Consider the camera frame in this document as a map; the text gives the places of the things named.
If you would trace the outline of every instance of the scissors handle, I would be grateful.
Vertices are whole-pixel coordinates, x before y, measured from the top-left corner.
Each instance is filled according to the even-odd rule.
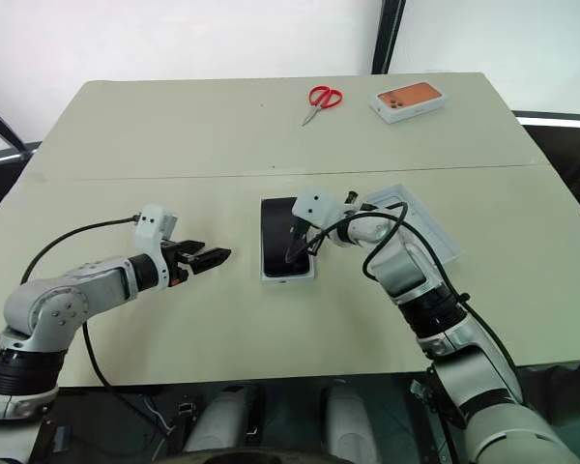
[[[320,106],[322,109],[338,106],[342,99],[341,92],[326,85],[319,85],[309,91],[309,102],[314,106]]]

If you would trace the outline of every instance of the black phone screen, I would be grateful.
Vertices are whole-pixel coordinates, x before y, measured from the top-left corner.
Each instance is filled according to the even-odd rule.
[[[286,263],[285,260],[286,250],[292,241],[291,229],[296,222],[292,215],[296,199],[290,197],[262,200],[262,262],[264,274],[268,277],[301,276],[309,272],[307,252],[300,254],[292,263]]]

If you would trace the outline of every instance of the floor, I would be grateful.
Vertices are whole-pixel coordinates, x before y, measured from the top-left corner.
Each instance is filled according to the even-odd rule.
[[[566,174],[580,156],[580,129],[526,128],[529,135],[550,159],[557,171]],[[8,192],[23,168],[22,165],[0,166],[0,200]],[[576,192],[580,203],[580,191]],[[544,381],[551,366],[528,370],[525,387],[535,398],[545,399]],[[365,401],[384,463],[428,464],[425,449],[418,450],[411,418],[405,404],[408,389],[407,375],[360,375],[345,378]],[[319,450],[320,391],[331,378],[300,378],[266,380],[259,384],[264,389],[266,403],[262,445],[270,447]],[[580,385],[580,377],[575,385]],[[227,383],[183,384],[126,389],[130,401],[144,409],[143,396],[152,396],[159,411],[169,420],[177,414],[181,403],[197,399],[206,404]],[[562,396],[577,403],[575,393]],[[545,404],[537,406],[539,410]],[[99,389],[63,389],[51,416],[59,424],[67,424],[70,437],[63,445],[67,450],[55,453],[51,463],[141,463],[150,462],[160,441],[149,426],[108,393]],[[442,463],[450,462],[440,425],[429,416],[434,435],[434,450]],[[580,456],[580,414],[568,417],[556,427],[565,443]],[[453,430],[456,443],[461,434]]]

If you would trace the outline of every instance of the table surface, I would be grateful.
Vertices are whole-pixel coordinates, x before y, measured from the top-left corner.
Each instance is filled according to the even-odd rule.
[[[375,92],[428,78],[445,108],[393,125]],[[342,105],[306,126],[307,93],[327,84]],[[399,171],[547,163],[478,73],[199,81],[90,82],[24,176],[150,179]]]

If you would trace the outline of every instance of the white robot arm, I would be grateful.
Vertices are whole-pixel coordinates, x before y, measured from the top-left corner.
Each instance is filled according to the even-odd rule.
[[[26,282],[7,299],[7,328],[0,334],[0,459],[27,463],[35,453],[43,454],[43,416],[56,398],[63,359],[85,321],[136,299],[138,292],[184,282],[187,266],[200,274],[230,255],[225,248],[200,253],[202,242],[170,242],[175,223],[169,211],[147,206],[135,229],[142,254]]]
[[[322,232],[299,249],[291,246],[286,259],[319,247],[325,237],[341,247],[369,251],[363,271],[399,307],[432,360],[427,371],[431,394],[446,417],[465,429],[471,462],[580,463],[550,426],[522,404],[507,350],[439,272],[440,262],[425,239],[403,222],[407,206],[394,205],[403,211],[397,221],[392,210],[361,205],[356,198],[351,192],[342,203],[322,190],[304,189],[292,210],[299,218],[295,238],[304,238],[309,225]]]

